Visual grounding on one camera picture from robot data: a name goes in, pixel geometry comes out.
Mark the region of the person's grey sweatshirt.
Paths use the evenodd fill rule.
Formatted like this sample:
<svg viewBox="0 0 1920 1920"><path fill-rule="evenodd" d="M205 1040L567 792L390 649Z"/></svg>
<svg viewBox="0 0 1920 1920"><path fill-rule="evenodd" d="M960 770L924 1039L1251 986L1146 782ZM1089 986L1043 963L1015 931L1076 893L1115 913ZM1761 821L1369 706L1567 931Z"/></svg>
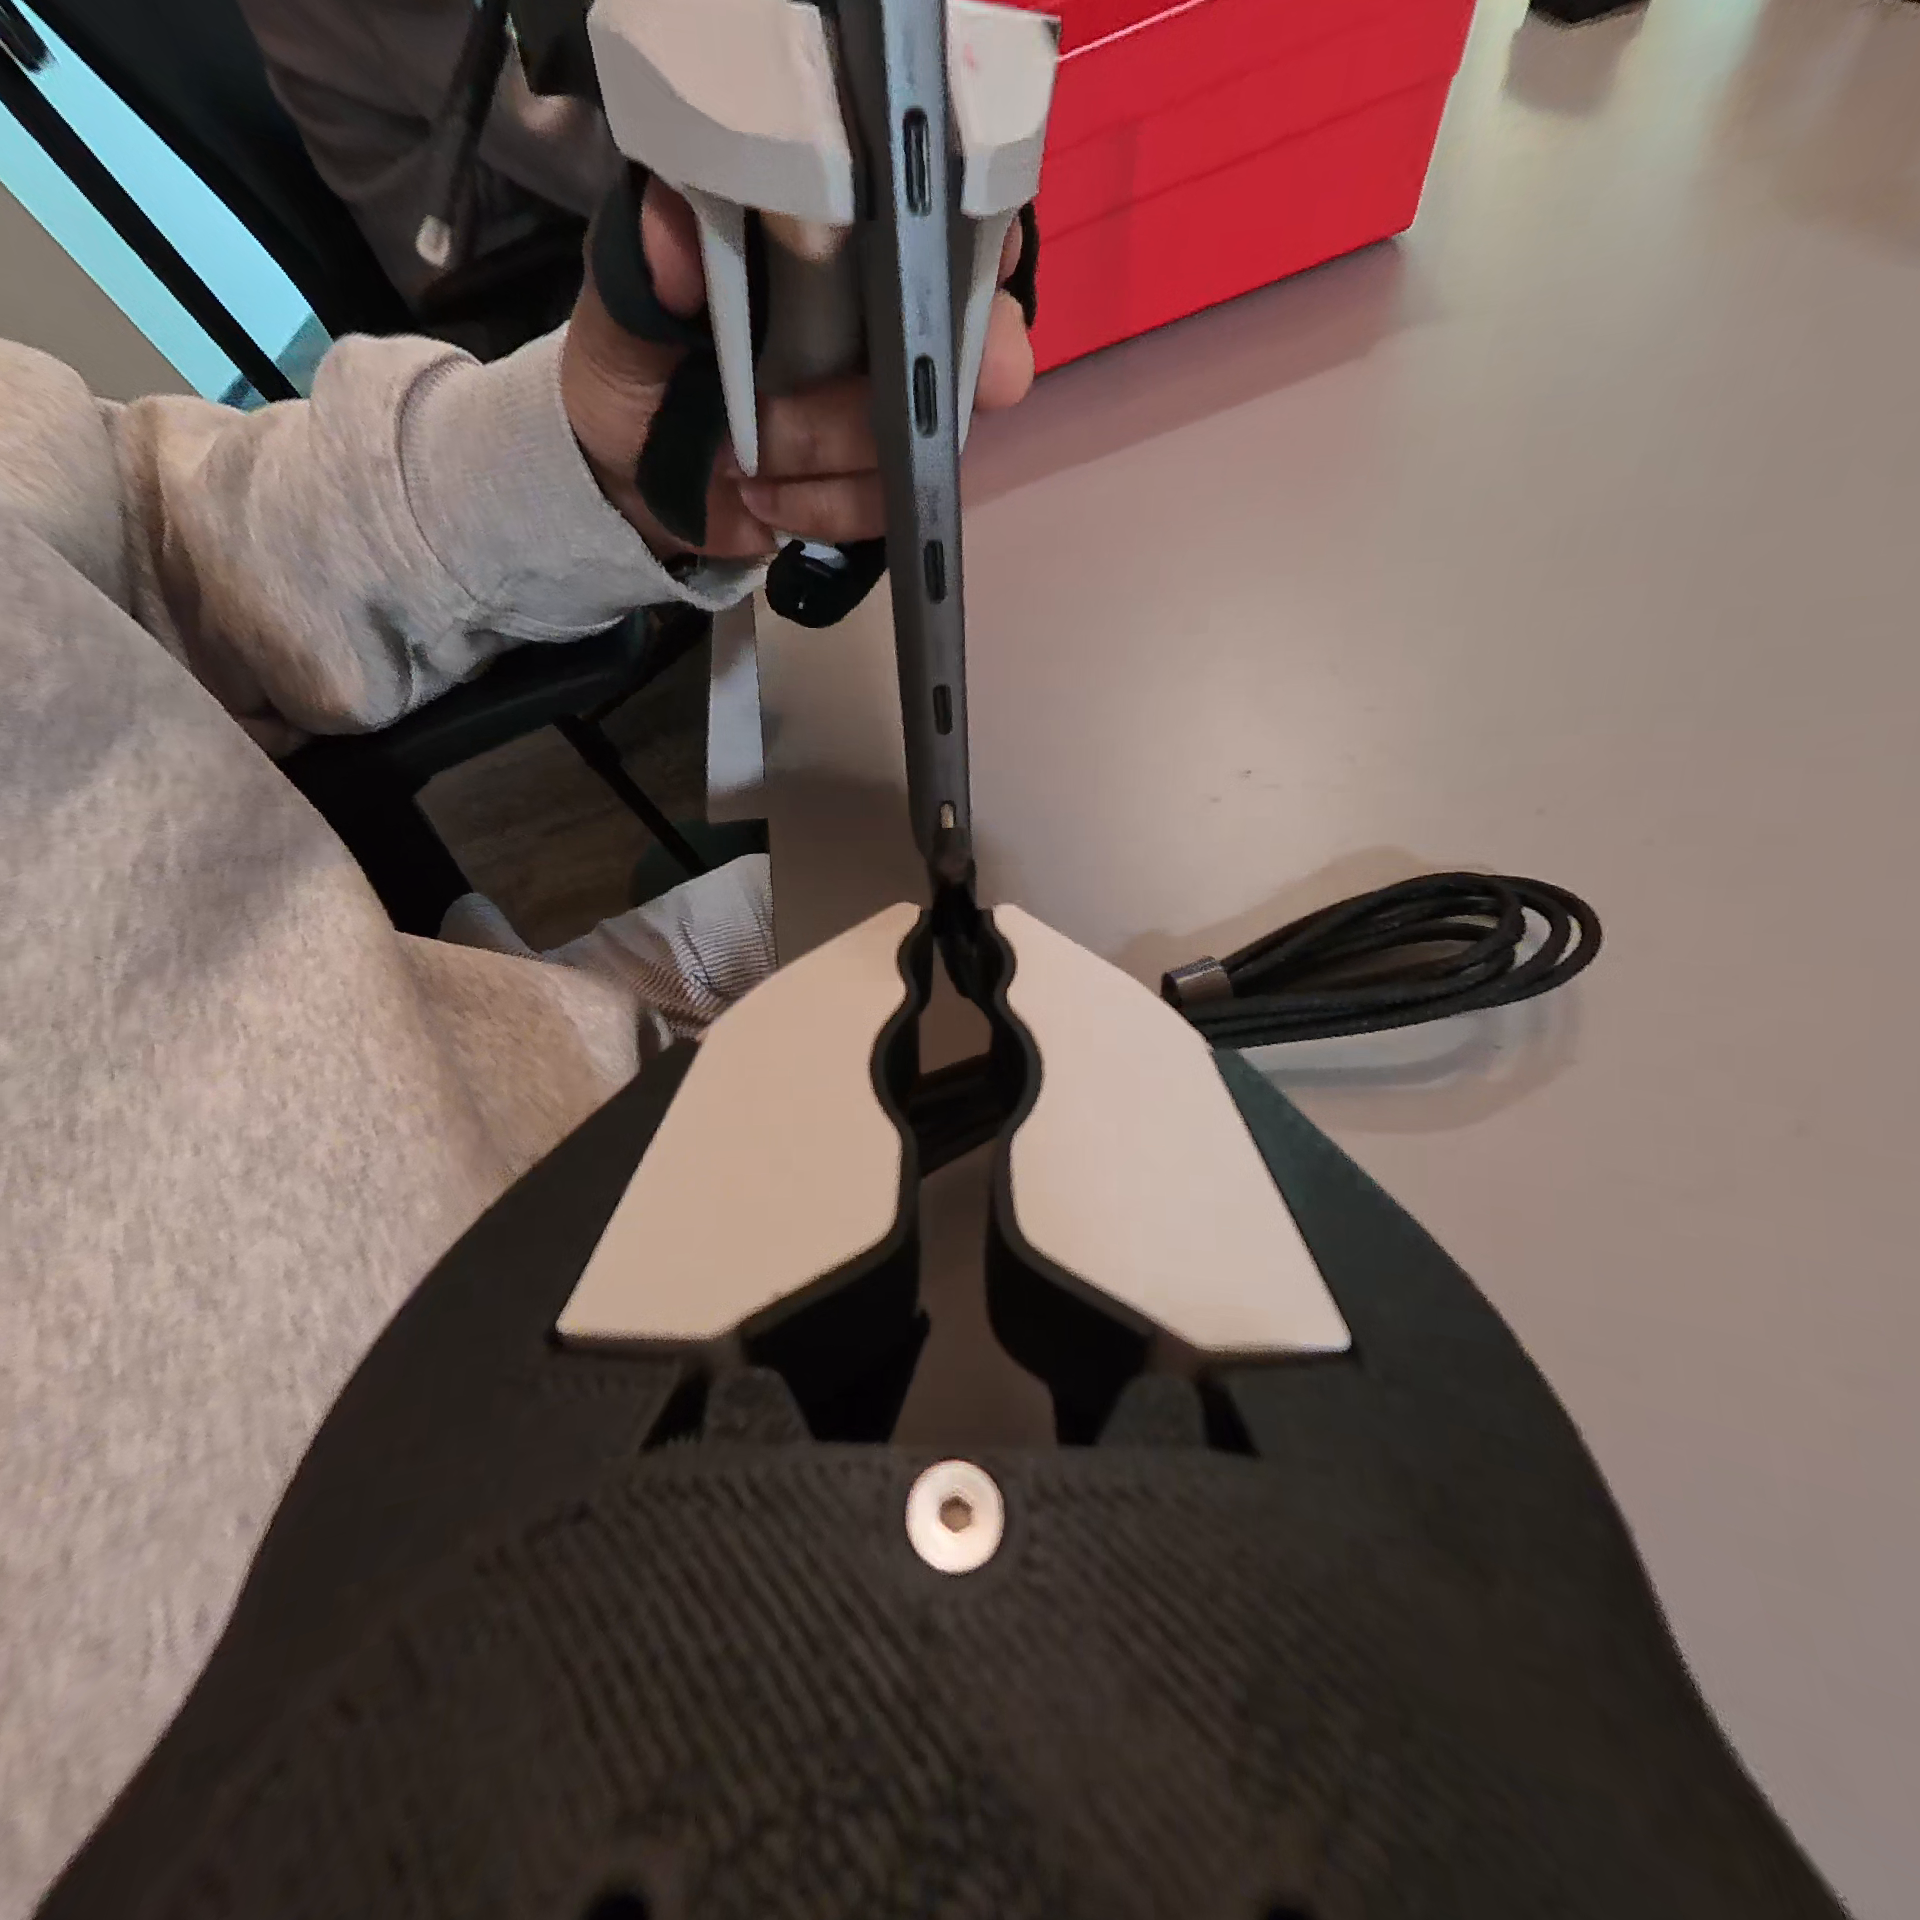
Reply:
<svg viewBox="0 0 1920 1920"><path fill-rule="evenodd" d="M407 942L332 831L7 515L7 1915L220 1639L411 1282L713 1014L668 921L589 972Z"/></svg>

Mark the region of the person's left forearm grey sleeve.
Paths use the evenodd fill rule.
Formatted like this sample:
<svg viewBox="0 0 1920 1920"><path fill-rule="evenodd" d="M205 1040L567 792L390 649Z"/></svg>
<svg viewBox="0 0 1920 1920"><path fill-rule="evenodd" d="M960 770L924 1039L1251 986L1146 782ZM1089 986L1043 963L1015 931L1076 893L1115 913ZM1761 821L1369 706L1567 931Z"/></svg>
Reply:
<svg viewBox="0 0 1920 1920"><path fill-rule="evenodd" d="M108 400L7 344L7 773L99 753L165 657L285 753L516 649L746 606L764 559L668 559L596 480L561 344L478 364L347 338L255 411Z"/></svg>

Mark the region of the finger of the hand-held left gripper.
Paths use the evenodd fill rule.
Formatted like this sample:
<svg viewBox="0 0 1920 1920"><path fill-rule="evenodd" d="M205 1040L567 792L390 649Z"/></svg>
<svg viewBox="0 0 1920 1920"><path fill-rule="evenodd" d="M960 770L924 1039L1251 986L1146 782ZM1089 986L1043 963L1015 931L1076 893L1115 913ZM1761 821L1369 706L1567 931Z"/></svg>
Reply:
<svg viewBox="0 0 1920 1920"><path fill-rule="evenodd" d="M827 23L784 0L598 0L589 47L615 148L693 216L733 460L753 477L760 400L862 364Z"/></svg>
<svg viewBox="0 0 1920 1920"><path fill-rule="evenodd" d="M960 379L980 379L1000 245L1043 179L1055 68L1055 15L983 0L946 4Z"/></svg>

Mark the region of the person's beige trousers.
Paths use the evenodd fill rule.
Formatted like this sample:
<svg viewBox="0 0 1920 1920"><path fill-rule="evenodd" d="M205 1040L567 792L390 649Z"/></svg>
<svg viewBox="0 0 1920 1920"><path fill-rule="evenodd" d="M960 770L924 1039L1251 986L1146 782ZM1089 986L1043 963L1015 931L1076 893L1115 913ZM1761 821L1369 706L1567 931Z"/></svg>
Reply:
<svg viewBox="0 0 1920 1920"><path fill-rule="evenodd" d="M528 946L508 913L466 893L443 911L450 946L505 953L520 963L573 967L636 1001L665 1040L706 1039L749 991L778 972L769 857L749 850L706 878L633 903L561 946Z"/></svg>

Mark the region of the person's left hand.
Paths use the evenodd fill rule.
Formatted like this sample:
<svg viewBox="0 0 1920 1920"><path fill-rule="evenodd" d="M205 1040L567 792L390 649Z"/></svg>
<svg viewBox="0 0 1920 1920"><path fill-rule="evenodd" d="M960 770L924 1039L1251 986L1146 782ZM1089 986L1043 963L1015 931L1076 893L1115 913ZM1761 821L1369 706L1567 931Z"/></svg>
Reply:
<svg viewBox="0 0 1920 1920"><path fill-rule="evenodd" d="M636 216L641 259L665 308L706 313L703 230L688 201L650 179ZM1031 391L1039 358L1010 277L1023 271L1023 225L1000 239L1000 292L980 353L980 411L1008 411ZM589 277L561 331L561 411L567 430L624 526L656 559L769 559L780 533L848 545L885 533L885 472L870 440L866 374L824 379L797 395L778 395L760 411L760 472L746 477L733 446L706 480L706 541L673 541L636 493L636 460L654 440L682 346L656 346L615 327Z"/></svg>

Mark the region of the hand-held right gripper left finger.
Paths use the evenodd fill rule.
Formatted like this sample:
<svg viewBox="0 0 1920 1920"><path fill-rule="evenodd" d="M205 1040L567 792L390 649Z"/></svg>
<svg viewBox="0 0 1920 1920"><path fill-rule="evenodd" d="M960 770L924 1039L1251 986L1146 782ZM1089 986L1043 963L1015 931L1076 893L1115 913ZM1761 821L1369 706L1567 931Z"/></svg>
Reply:
<svg viewBox="0 0 1920 1920"><path fill-rule="evenodd" d="M887 903L769 972L703 1039L619 1191L561 1342L715 1342L898 1224L902 1140L870 1053L921 931Z"/></svg>

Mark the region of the black office chair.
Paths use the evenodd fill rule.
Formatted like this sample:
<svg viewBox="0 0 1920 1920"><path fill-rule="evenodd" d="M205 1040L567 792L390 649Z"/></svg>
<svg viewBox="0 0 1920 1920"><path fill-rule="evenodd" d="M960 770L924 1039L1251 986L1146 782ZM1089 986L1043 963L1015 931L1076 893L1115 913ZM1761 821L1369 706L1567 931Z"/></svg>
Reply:
<svg viewBox="0 0 1920 1920"><path fill-rule="evenodd" d="M336 732L295 746L278 770L336 831L382 911L407 935L439 935L453 896L471 893L453 850L421 810L421 786L528 732L561 741L609 786L609 799L654 835L656 893L715 874L737 857L769 850L764 819L749 821L673 821L619 766L602 718L668 674L693 643L713 637L706 609L665 606L633 609L619 624L561 643L520 649L486 661L471 684L415 706L386 732Z"/></svg>

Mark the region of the red plastic bin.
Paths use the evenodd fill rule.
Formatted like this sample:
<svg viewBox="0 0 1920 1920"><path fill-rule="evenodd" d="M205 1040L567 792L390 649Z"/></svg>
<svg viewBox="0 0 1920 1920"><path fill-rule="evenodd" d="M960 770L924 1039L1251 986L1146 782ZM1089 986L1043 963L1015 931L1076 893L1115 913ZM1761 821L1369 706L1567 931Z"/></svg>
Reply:
<svg viewBox="0 0 1920 1920"><path fill-rule="evenodd" d="M1061 0L1039 370L1397 239L1471 0Z"/></svg>

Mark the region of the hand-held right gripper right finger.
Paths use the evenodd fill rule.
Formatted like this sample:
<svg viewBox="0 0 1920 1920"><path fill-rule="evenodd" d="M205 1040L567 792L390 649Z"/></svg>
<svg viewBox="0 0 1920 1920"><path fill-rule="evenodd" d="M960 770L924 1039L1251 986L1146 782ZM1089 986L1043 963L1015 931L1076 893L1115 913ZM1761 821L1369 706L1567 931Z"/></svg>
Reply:
<svg viewBox="0 0 1920 1920"><path fill-rule="evenodd" d="M1008 1006L1039 1049L1010 1126L1010 1224L1031 1254L1201 1360L1330 1360L1350 1319L1212 1049L1137 981L1000 903Z"/></svg>

